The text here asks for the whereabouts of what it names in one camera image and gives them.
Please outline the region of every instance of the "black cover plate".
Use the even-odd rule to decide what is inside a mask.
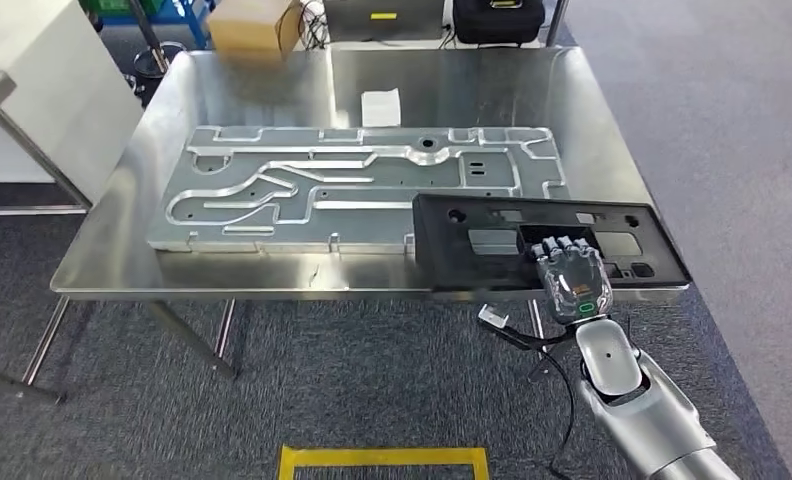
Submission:
[[[542,289],[531,245],[584,237],[602,253],[613,288],[681,287],[690,274],[646,204],[419,194],[413,201],[416,261],[435,291]],[[479,237],[512,241],[475,247]],[[488,255],[487,251],[496,254]]]

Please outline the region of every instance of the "yellow floor marking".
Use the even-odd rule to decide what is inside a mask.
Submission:
[[[490,480],[483,448],[364,448],[294,450],[281,447],[278,480],[294,480],[296,467],[472,465],[475,480]]]

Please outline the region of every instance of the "black bag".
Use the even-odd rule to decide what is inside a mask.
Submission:
[[[452,20],[458,41],[528,43],[546,19],[543,0],[453,0]]]

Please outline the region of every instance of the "white paper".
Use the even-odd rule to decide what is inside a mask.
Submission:
[[[402,124],[399,89],[364,92],[361,95],[361,121],[365,127],[398,127]]]

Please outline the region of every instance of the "aluminum plate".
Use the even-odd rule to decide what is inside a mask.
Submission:
[[[149,228],[176,252],[413,252],[418,192],[566,199],[545,128],[199,127]]]

